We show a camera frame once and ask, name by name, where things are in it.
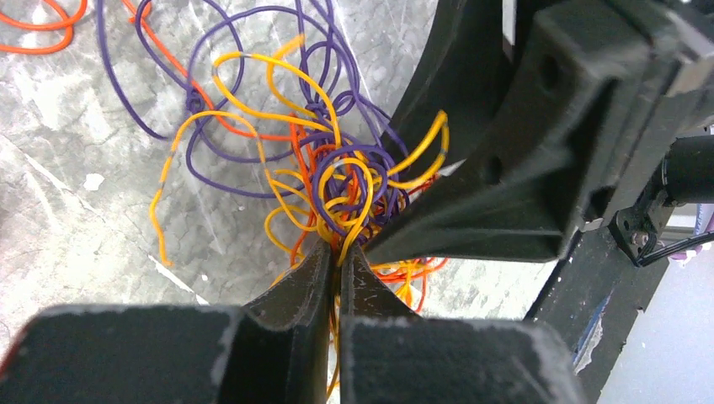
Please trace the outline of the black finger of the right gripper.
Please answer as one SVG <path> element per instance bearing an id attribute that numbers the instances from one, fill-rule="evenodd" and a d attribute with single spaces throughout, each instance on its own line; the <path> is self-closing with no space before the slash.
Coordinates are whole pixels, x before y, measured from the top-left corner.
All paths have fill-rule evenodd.
<path id="1" fill-rule="evenodd" d="M 710 1 L 440 1 L 392 117 L 406 148 L 448 117 L 453 173 L 365 246 L 543 262 L 633 206 L 676 136 L 713 121 Z"/>

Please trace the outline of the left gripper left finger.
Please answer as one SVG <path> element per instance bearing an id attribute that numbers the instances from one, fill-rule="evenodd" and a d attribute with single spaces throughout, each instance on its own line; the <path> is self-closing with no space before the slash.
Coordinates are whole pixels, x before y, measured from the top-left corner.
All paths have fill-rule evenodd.
<path id="1" fill-rule="evenodd" d="M 64 305 L 24 326 L 4 403 L 323 403 L 333 253 L 244 306 Z"/>

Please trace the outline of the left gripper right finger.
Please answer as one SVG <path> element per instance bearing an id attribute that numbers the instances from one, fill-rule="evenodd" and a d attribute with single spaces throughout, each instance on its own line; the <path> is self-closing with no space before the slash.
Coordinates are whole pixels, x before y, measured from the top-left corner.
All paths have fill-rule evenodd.
<path id="1" fill-rule="evenodd" d="M 585 402 L 552 327 L 421 317 L 372 273 L 356 246 L 340 272 L 341 402 Z"/>

